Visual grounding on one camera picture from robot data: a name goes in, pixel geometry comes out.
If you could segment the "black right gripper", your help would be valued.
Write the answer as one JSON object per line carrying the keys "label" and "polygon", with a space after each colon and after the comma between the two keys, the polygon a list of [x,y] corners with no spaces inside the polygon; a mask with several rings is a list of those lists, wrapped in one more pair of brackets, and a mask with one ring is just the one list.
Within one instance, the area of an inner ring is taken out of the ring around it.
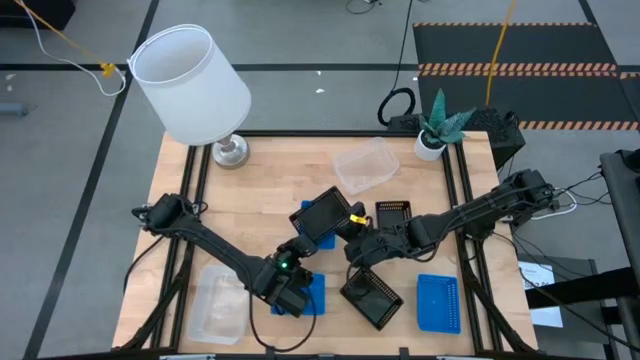
{"label": "black right gripper", "polygon": [[366,227],[365,205],[358,201],[350,208],[349,236],[344,253],[351,265],[376,265],[393,258],[403,258],[406,245],[394,230]]}

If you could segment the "black plastic basket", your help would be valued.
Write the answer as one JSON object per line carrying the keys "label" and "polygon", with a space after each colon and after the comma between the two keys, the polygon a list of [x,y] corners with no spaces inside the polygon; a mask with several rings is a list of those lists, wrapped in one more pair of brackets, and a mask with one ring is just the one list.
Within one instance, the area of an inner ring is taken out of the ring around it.
{"label": "black plastic basket", "polygon": [[379,229],[392,229],[394,225],[412,217],[409,201],[380,201],[375,203]]}
{"label": "black plastic basket", "polygon": [[368,268],[353,274],[340,293],[378,331],[404,305],[404,300]]}
{"label": "black plastic basket", "polygon": [[307,236],[315,244],[324,241],[328,234],[349,221],[351,206],[336,186],[332,186],[289,216],[299,234]]}

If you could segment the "clear plastic container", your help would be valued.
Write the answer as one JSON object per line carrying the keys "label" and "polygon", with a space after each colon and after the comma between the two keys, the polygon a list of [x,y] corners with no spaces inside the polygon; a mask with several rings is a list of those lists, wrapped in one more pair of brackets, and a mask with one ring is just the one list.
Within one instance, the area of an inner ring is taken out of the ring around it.
{"label": "clear plastic container", "polygon": [[332,158],[336,176],[351,195],[390,180],[400,164],[388,143],[375,137]]}
{"label": "clear plastic container", "polygon": [[188,322],[187,336],[200,343],[234,345],[245,335],[249,293],[236,273],[222,265],[201,271]]}

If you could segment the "green plant in white pot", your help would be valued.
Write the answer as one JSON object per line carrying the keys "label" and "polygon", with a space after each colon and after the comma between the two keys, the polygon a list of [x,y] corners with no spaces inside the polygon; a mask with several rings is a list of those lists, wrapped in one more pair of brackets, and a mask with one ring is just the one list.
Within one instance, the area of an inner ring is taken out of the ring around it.
{"label": "green plant in white pot", "polygon": [[442,155],[449,144],[460,143],[466,135],[464,126],[476,109],[446,114],[446,96],[442,89],[436,93],[429,117],[419,116],[420,132],[414,145],[416,156],[424,161],[433,161]]}

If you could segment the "small black perforated box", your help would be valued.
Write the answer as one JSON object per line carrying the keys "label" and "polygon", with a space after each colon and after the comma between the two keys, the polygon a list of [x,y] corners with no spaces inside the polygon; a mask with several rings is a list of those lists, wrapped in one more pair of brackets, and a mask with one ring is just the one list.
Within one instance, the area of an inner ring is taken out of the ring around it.
{"label": "small black perforated box", "polygon": [[389,121],[387,129],[392,132],[414,133],[421,131],[420,114],[410,114],[392,117]]}

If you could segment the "black perforated computer case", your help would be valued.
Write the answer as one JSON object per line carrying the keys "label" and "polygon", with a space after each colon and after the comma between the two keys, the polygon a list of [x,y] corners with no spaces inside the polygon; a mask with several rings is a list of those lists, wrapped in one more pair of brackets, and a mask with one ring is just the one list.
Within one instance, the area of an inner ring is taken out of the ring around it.
{"label": "black perforated computer case", "polygon": [[519,125],[518,115],[511,110],[484,108],[474,112],[464,130],[487,133],[495,168],[500,169],[525,145]]}

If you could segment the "white shade silver table lamp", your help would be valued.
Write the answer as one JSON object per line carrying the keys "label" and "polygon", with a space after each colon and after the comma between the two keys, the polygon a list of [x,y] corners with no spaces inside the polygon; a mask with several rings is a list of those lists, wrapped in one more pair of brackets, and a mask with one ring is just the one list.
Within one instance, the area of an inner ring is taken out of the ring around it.
{"label": "white shade silver table lamp", "polygon": [[235,131],[249,114],[252,96],[205,28],[181,24],[162,30],[138,46],[127,64],[175,141],[210,145],[225,169],[248,161],[249,144]]}

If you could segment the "black hazard striped floor mat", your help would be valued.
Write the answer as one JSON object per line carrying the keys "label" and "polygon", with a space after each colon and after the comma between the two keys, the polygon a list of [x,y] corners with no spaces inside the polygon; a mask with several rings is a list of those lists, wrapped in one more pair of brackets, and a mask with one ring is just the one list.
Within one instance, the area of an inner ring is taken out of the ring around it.
{"label": "black hazard striped floor mat", "polygon": [[640,71],[616,63],[596,24],[422,22],[419,90],[459,112],[511,110],[526,130],[640,130]]}

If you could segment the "black equipment stand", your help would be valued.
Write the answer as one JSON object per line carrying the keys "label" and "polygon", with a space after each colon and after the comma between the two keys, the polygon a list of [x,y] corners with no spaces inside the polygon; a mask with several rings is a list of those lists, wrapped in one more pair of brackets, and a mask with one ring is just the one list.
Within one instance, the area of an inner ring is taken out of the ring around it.
{"label": "black equipment stand", "polygon": [[600,313],[606,325],[623,326],[626,339],[619,343],[640,360],[640,148],[618,150],[600,156],[604,176],[626,248],[629,265],[573,280],[532,286],[526,291],[532,309],[558,305],[567,312],[574,303],[614,299],[616,306]]}

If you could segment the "black floor case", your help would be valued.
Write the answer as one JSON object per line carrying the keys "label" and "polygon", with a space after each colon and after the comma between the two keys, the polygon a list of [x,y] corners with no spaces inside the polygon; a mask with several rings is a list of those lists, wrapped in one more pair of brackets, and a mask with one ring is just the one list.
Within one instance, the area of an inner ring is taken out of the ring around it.
{"label": "black floor case", "polygon": [[23,2],[34,12],[33,18],[39,28],[45,29],[37,16],[57,30],[64,30],[76,11],[74,0],[0,0],[0,28],[28,28],[32,26]]}

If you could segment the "black table frame rails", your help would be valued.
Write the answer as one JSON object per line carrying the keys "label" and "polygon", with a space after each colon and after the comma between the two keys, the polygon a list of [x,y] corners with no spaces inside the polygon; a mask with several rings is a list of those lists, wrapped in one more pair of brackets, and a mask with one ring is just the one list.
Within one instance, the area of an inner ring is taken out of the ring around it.
{"label": "black table frame rails", "polygon": [[[289,215],[300,203],[337,184],[333,157],[358,147],[366,136],[354,132],[320,131],[250,137],[248,163],[237,170],[210,166],[204,185],[208,209],[203,221],[243,251],[264,256],[294,235]],[[416,157],[409,137],[388,137],[400,167],[386,183],[359,195],[373,206],[379,200],[407,200],[416,214],[441,213],[450,206],[447,180],[458,179],[457,167]],[[125,344],[155,307],[168,257],[168,245],[141,234],[136,251],[142,263],[131,274],[124,296],[115,346]],[[507,226],[498,225],[484,251],[495,304],[529,345],[536,344],[518,261]],[[402,298],[403,306],[382,330],[374,329],[342,296],[347,263],[341,249],[321,251],[304,262],[326,277],[326,312],[317,320],[285,317],[255,302],[254,329],[232,346],[241,355],[262,353],[266,344],[290,354],[395,355],[401,348],[415,355],[460,354],[474,351],[471,328],[457,335],[420,330],[416,320],[416,280],[419,274],[458,276],[456,239],[449,236],[429,263],[392,260],[376,267],[377,274]]]}

